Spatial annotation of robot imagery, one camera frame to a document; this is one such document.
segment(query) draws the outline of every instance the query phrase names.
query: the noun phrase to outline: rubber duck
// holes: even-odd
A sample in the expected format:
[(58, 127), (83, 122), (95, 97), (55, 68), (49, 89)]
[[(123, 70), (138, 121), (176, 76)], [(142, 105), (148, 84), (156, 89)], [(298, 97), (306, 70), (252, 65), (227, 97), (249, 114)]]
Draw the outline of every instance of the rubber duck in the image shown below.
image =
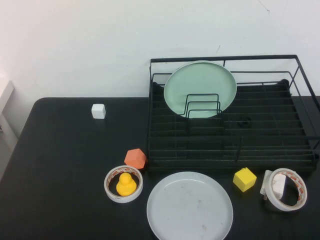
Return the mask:
[(119, 177), (119, 182), (116, 185), (116, 191), (120, 196), (128, 196), (137, 189), (136, 182), (132, 179), (130, 173), (124, 172)]

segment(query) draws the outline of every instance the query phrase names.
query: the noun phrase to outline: mint green plate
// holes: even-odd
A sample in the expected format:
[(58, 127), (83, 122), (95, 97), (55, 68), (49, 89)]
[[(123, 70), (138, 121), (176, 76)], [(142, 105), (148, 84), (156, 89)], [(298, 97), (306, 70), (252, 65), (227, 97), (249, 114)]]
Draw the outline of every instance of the mint green plate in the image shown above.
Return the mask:
[(169, 77), (164, 87), (168, 107), (176, 114), (191, 119), (215, 116), (218, 109), (224, 111), (236, 93), (237, 84), (231, 72), (209, 61), (195, 61), (182, 66)]

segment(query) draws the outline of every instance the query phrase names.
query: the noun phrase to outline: block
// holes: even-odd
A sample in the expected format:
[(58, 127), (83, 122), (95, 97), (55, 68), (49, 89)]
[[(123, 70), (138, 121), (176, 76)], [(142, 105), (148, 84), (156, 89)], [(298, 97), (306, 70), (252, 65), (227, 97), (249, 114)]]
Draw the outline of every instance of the block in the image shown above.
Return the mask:
[(106, 108), (104, 104), (93, 104), (91, 113), (94, 119), (104, 119), (106, 117)]
[(255, 185), (257, 180), (256, 175), (254, 175), (247, 167), (242, 168), (237, 171), (233, 177), (233, 183), (242, 191), (245, 192), (253, 185)]
[(141, 149), (132, 149), (126, 153), (124, 163), (136, 169), (143, 169), (147, 161), (146, 155)]

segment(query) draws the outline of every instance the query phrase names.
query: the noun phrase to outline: plate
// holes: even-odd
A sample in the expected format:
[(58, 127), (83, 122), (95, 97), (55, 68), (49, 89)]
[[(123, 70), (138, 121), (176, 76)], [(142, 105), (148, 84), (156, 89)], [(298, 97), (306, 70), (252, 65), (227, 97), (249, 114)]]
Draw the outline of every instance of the plate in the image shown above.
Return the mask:
[(167, 176), (153, 188), (146, 214), (160, 240), (224, 239), (233, 222), (232, 203), (223, 187), (188, 171)]
[[(237, 84), (231, 72), (209, 61), (196, 61), (177, 69), (164, 87), (168, 107), (186, 118), (215, 116), (219, 109), (217, 101), (220, 102), (220, 110), (224, 111), (233, 102), (236, 93)], [(200, 95), (187, 98), (189, 94)]]

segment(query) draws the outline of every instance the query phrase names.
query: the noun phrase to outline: wall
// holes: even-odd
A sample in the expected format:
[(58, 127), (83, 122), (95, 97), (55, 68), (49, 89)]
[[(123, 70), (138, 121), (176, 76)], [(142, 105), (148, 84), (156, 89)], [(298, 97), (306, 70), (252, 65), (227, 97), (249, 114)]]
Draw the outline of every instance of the wall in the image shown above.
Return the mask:
[(320, 94), (318, 0), (0, 0), (4, 115), (43, 97), (147, 96), (150, 58), (297, 54)]

